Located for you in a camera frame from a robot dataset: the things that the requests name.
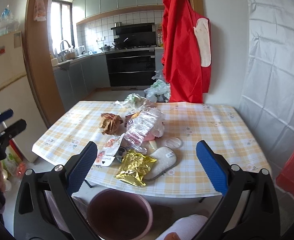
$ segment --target yellow plaid tablecloth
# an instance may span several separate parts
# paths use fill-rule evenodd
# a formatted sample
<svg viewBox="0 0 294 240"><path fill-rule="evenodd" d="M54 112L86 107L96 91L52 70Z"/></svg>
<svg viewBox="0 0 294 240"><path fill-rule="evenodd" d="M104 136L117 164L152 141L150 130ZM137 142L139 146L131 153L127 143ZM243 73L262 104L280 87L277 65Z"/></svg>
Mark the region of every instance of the yellow plaid tablecloth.
<svg viewBox="0 0 294 240"><path fill-rule="evenodd" d="M205 140L211 149L224 156L229 164L238 164L245 171L258 172L261 168L271 170L259 145L247 126L231 106L210 106L192 103L158 103L157 108L165 114L165 133L158 138L158 146L169 137L183 142L174 152L178 164L145 187L134 187L114 178L119 163L109 167L93 165L87 180L131 193L161 197L204 197L219 195L209 181L196 157L196 144ZM111 138L102 135L99 128L101 113L113 113L125 119L135 113L114 102L80 101L64 114L33 145L32 151L52 163L65 164L79 154L89 141L100 150Z"/></svg>

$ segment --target gold foil packet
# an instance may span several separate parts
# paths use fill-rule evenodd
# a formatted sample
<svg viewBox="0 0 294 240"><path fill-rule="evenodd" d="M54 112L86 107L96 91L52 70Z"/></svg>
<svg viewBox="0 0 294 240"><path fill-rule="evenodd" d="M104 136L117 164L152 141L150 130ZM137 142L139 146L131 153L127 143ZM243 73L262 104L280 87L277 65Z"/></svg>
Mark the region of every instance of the gold foil packet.
<svg viewBox="0 0 294 240"><path fill-rule="evenodd" d="M129 150L123 157L115 178L136 187L146 186L143 182L143 176L151 170L155 161L157 160L150 156Z"/></svg>

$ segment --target pink bowl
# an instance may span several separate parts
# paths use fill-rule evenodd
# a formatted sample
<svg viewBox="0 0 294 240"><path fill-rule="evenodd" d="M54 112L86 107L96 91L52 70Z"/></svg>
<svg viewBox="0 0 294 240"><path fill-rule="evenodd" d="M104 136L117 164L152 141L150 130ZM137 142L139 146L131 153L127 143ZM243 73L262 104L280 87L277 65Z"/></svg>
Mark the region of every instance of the pink bowl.
<svg viewBox="0 0 294 240"><path fill-rule="evenodd" d="M105 240L139 240L150 230L152 219L144 197L115 189L101 191L88 206L89 224Z"/></svg>

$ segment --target blue gripper pad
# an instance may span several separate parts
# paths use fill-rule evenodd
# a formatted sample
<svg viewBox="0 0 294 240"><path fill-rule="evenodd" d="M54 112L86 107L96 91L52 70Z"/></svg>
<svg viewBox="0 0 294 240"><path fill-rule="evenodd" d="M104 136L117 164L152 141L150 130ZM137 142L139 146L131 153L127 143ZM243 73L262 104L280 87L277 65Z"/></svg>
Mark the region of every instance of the blue gripper pad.
<svg viewBox="0 0 294 240"><path fill-rule="evenodd" d="M196 145L196 155L214 189L224 196L228 190L227 175L215 160L214 153L208 148L209 146L204 141L198 142Z"/></svg>
<svg viewBox="0 0 294 240"><path fill-rule="evenodd" d="M81 184L94 164L97 158L97 145L94 142L89 142L80 155L79 161L67 177L67 193L69 196L79 191Z"/></svg>

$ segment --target fridge magnet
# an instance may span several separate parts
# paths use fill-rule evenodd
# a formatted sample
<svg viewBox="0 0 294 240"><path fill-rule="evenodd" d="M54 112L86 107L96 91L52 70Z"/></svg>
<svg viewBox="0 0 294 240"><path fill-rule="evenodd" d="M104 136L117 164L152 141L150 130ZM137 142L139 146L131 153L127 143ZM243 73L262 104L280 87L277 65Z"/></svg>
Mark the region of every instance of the fridge magnet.
<svg viewBox="0 0 294 240"><path fill-rule="evenodd" d="M0 47L0 55L5 54L5 46Z"/></svg>

